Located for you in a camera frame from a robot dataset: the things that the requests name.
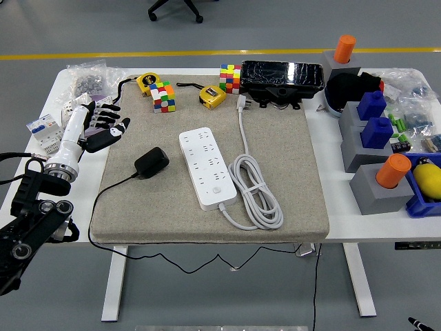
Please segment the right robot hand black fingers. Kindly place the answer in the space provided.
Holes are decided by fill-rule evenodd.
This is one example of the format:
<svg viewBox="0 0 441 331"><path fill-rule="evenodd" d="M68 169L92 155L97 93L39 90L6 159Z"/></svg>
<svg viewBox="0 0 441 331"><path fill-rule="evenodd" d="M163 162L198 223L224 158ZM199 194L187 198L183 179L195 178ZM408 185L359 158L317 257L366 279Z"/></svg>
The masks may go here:
<svg viewBox="0 0 441 331"><path fill-rule="evenodd" d="M415 328L417 328L417 330L420 331L433 331L432 328L430 328L429 326L427 326L426 324L424 324L423 322L414 319L413 317L409 317L408 321L410 324L412 324Z"/></svg>

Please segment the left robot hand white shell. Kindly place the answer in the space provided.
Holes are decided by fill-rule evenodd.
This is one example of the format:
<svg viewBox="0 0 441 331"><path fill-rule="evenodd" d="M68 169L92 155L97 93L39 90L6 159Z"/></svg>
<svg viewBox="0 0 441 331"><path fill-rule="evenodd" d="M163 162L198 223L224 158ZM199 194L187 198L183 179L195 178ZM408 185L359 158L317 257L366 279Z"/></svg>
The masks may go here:
<svg viewBox="0 0 441 331"><path fill-rule="evenodd" d="M44 172L73 182L79 174L79 159L83 151L98 152L116 143L127 130L130 119L121 118L120 107L94 101L77 106L68 121L59 151L50 157Z"/></svg>

